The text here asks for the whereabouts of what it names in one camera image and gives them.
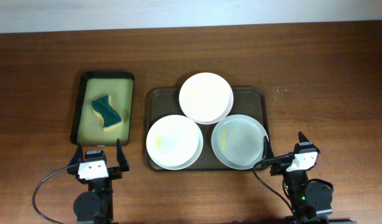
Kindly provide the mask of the white plate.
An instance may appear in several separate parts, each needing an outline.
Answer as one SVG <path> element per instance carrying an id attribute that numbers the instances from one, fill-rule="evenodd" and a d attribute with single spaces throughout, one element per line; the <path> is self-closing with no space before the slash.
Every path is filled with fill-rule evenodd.
<path id="1" fill-rule="evenodd" d="M 181 170 L 190 166 L 198 159 L 202 147 L 201 129 L 186 116 L 162 117 L 147 132 L 147 153 L 164 169 Z"/>
<path id="2" fill-rule="evenodd" d="M 180 88 L 182 112 L 199 124 L 214 124 L 232 109 L 234 95 L 229 83 L 215 73 L 192 75 Z"/>

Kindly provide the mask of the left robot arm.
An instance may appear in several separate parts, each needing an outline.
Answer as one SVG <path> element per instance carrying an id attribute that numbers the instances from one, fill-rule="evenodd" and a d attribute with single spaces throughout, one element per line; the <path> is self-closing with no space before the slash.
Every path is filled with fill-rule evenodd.
<path id="1" fill-rule="evenodd" d="M 104 151 L 88 151 L 83 154 L 81 145 L 77 147 L 67 172 L 88 186 L 88 190 L 81 193 L 73 203 L 77 223 L 113 223 L 112 181 L 121 179 L 123 172 L 129 171 L 120 140 L 116 141 L 116 160 L 116 167 L 108 167 Z"/>

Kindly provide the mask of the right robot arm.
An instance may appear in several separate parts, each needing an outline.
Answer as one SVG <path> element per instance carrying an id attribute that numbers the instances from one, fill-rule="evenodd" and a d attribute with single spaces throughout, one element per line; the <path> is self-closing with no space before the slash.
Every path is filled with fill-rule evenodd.
<path id="1" fill-rule="evenodd" d="M 307 171 L 317 165 L 320 150 L 302 132 L 298 138 L 292 152 L 259 161 L 253 166 L 253 173 L 269 167 L 271 176 L 283 177 L 285 196 L 280 198 L 292 212 L 286 218 L 288 223 L 329 223 L 334 187 L 325 180 L 308 178 Z"/>

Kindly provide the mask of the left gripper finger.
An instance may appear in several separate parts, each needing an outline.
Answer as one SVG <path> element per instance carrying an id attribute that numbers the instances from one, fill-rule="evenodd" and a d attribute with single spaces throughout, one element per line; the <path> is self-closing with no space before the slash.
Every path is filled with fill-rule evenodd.
<path id="1" fill-rule="evenodd" d="M 75 153 L 74 153 L 73 157 L 71 158 L 68 165 L 69 166 L 77 166 L 82 162 L 83 162 L 83 150 L 82 150 L 82 146 L 78 145 L 77 149 L 76 149 L 76 151 L 75 151 Z"/>
<path id="2" fill-rule="evenodd" d="M 129 163 L 123 153 L 122 145 L 119 138 L 116 140 L 116 160 L 119 164 L 121 172 L 129 171 Z"/>

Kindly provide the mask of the green yellow sponge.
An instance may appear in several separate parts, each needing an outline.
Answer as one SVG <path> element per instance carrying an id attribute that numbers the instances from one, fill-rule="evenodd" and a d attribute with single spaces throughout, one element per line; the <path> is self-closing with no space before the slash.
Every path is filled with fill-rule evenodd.
<path id="1" fill-rule="evenodd" d="M 123 124 L 122 115 L 113 107 L 111 95 L 91 102 L 94 114 L 103 122 L 103 131 L 108 132 Z"/>

